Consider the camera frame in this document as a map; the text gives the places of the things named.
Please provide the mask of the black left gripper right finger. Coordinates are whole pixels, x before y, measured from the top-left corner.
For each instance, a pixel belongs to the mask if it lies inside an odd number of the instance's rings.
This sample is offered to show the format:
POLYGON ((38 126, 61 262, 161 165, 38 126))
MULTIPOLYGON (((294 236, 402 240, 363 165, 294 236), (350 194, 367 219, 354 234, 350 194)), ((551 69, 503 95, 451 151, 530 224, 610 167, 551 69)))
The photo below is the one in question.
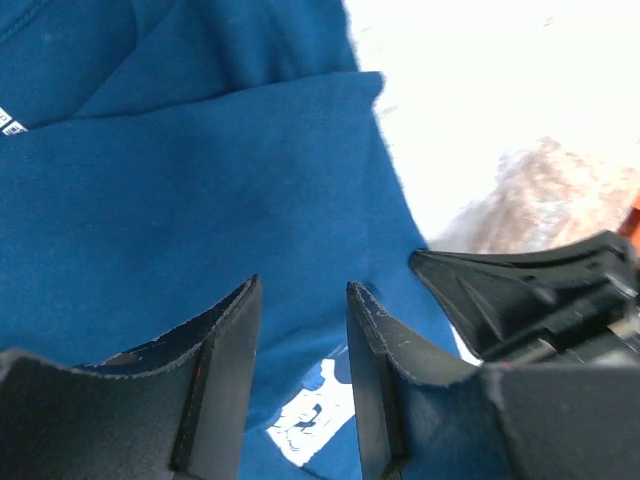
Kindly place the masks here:
POLYGON ((617 336, 544 363, 475 366, 347 288, 366 479, 635 479, 639 355, 617 336))

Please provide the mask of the orange plastic basket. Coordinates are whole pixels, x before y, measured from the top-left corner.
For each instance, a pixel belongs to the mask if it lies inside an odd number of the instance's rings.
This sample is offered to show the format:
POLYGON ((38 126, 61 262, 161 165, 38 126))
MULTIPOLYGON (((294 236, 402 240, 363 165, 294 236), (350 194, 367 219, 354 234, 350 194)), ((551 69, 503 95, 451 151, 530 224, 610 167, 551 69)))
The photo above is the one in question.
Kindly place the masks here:
POLYGON ((618 233, 627 239, 629 239, 634 245, 639 245, 639 230, 640 230, 640 210, 638 205, 634 205, 622 225, 620 226, 618 233))

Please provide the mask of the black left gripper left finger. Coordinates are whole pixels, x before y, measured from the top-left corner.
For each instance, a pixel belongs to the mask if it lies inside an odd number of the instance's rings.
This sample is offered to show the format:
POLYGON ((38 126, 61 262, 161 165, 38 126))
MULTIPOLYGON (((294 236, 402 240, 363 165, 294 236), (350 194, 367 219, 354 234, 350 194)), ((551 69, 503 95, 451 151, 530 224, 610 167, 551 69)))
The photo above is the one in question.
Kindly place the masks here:
POLYGON ((1 354, 5 479, 233 479, 262 305, 258 277, 100 365, 1 354))

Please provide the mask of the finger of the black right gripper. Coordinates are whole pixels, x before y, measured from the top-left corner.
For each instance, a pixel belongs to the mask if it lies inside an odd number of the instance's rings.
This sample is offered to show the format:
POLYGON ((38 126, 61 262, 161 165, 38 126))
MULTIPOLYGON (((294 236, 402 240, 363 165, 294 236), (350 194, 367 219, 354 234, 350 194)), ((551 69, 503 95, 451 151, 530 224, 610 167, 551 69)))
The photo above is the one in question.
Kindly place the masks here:
MULTIPOLYGON (((417 250, 409 264, 481 360, 499 360, 499 296, 517 281, 635 279, 635 252, 627 242, 578 242, 523 254, 417 250)), ((597 360, 632 360, 635 337, 630 346, 597 360)))

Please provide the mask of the blue t shirt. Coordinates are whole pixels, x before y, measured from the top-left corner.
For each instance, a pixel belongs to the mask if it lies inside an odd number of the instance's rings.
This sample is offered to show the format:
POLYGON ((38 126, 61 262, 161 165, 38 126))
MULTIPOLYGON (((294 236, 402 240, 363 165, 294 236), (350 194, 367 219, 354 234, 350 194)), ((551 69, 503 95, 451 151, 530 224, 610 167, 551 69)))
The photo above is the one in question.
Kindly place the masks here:
POLYGON ((339 1, 1 5, 1 354, 100 365, 258 277, 233 479, 362 477, 347 288, 442 350, 339 1))

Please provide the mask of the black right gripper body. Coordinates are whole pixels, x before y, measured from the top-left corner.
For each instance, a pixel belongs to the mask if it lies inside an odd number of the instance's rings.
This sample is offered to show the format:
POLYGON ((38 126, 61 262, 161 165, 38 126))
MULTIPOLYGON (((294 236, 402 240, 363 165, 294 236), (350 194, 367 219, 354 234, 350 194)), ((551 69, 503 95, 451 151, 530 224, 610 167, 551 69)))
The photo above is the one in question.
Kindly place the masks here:
POLYGON ((639 335, 636 279, 529 279, 499 296, 499 360, 594 362, 639 335))

